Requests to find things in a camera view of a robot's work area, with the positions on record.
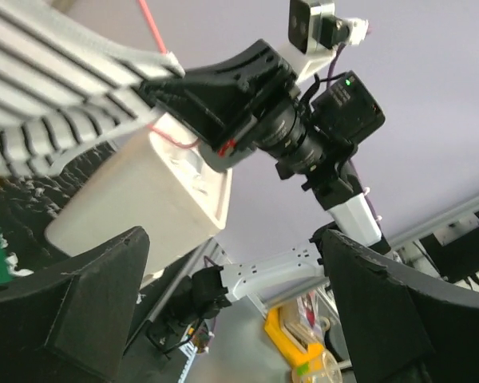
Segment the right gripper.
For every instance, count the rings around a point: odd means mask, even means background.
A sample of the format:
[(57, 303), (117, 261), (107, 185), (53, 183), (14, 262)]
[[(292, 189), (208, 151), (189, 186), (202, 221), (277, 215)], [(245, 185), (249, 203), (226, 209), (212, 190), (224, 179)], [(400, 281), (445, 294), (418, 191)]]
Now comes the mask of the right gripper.
[(217, 172), (259, 149), (276, 159), (279, 178), (299, 174), (303, 190), (327, 192), (346, 183), (344, 165), (386, 121), (378, 102), (353, 71), (315, 78), (298, 100), (266, 113), (263, 91), (296, 79), (289, 63), (259, 39), (225, 61), (182, 77), (145, 80), (141, 98), (162, 106), (203, 142), (199, 154)]

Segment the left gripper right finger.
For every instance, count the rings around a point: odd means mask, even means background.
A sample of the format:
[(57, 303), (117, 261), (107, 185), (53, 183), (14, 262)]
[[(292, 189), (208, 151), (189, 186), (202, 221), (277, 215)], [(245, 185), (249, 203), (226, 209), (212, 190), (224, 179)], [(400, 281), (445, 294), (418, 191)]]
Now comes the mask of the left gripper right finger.
[(337, 231), (319, 249), (358, 382), (479, 382), (479, 292)]

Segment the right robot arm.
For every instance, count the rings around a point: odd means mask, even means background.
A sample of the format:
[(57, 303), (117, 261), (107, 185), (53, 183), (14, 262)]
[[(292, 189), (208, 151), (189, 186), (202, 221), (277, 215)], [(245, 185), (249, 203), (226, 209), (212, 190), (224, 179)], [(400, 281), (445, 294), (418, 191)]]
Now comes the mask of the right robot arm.
[(298, 79), (293, 65), (258, 40), (219, 64), (142, 81), (137, 92), (196, 135), (198, 152), (213, 170), (225, 172), (256, 150), (266, 152), (281, 180), (304, 176), (303, 190), (339, 230), (373, 246), (382, 232), (350, 159), (385, 115), (352, 71), (316, 77), (306, 91)]

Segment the white foam box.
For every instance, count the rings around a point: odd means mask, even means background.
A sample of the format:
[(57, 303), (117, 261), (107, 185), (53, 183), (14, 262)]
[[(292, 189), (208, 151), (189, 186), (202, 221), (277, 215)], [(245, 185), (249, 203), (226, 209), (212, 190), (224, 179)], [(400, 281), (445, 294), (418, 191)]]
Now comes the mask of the white foam box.
[(225, 228), (232, 171), (215, 172), (195, 137), (164, 114), (136, 132), (85, 182), (46, 228), (46, 238), (79, 255), (140, 226), (150, 248), (142, 283)]

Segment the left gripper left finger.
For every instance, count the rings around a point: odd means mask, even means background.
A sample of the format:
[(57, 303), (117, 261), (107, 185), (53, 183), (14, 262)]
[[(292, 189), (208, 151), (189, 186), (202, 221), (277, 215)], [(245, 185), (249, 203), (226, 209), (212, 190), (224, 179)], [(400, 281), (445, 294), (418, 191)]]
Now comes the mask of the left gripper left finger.
[(111, 382), (149, 249), (133, 227), (0, 286), (0, 382)]

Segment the striped black white tank top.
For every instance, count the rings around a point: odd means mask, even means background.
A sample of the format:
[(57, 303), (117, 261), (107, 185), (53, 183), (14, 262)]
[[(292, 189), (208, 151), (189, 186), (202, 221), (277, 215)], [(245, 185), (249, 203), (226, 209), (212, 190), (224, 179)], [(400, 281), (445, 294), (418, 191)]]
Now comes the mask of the striped black white tank top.
[(0, 1), (0, 176), (55, 176), (157, 121), (137, 88), (183, 75), (174, 55), (117, 44), (43, 1)]

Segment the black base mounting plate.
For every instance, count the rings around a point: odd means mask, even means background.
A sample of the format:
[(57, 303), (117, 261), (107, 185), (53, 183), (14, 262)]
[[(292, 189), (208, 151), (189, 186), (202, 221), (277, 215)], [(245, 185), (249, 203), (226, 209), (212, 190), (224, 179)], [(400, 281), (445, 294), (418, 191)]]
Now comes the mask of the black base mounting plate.
[(186, 380), (196, 357), (196, 334), (189, 330), (231, 305), (220, 278), (223, 267), (212, 264), (191, 274), (194, 261), (184, 256), (141, 289), (118, 382)]

